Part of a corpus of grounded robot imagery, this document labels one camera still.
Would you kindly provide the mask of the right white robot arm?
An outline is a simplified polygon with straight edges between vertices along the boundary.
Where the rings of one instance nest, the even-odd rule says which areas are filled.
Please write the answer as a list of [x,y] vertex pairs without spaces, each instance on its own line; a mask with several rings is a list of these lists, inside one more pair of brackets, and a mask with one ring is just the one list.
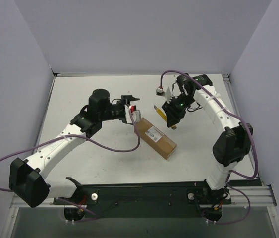
[[180,90],[178,96],[161,85],[156,89],[156,94],[165,98],[162,109],[167,127],[179,124],[193,103],[206,112],[220,134],[212,147],[216,163],[206,184],[210,190],[221,190],[225,188],[230,172],[249,153],[253,128],[230,112],[207,75],[180,74],[176,84]]

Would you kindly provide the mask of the brown cardboard express box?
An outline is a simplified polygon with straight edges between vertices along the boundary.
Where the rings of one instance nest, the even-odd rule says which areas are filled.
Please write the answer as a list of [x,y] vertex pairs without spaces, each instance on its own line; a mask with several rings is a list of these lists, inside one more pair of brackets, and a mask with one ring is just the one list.
[[147,119],[141,118],[136,123],[139,136],[160,156],[167,160],[176,150],[177,144],[151,124]]

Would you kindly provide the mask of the yellow utility knife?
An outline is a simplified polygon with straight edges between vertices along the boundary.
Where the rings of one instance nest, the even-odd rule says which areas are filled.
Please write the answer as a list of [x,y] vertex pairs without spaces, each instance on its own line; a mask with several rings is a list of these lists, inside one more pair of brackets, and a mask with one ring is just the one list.
[[155,109],[155,111],[157,112],[157,114],[158,114],[165,122],[167,122],[167,117],[166,117],[165,113],[164,113],[160,108],[158,108],[156,105],[154,105],[154,109]]

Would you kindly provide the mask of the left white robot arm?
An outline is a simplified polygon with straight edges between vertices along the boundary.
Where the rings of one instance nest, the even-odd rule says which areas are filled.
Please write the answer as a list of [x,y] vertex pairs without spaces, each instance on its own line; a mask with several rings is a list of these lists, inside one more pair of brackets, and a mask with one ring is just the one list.
[[82,199],[82,184],[66,177],[70,184],[47,183],[52,169],[73,149],[90,141],[105,121],[118,119],[135,125],[140,120],[140,111],[131,102],[132,95],[122,95],[114,104],[106,89],[96,89],[80,112],[54,139],[38,146],[36,153],[24,160],[16,158],[10,165],[9,188],[31,208],[39,206],[47,198],[63,197],[76,204]]

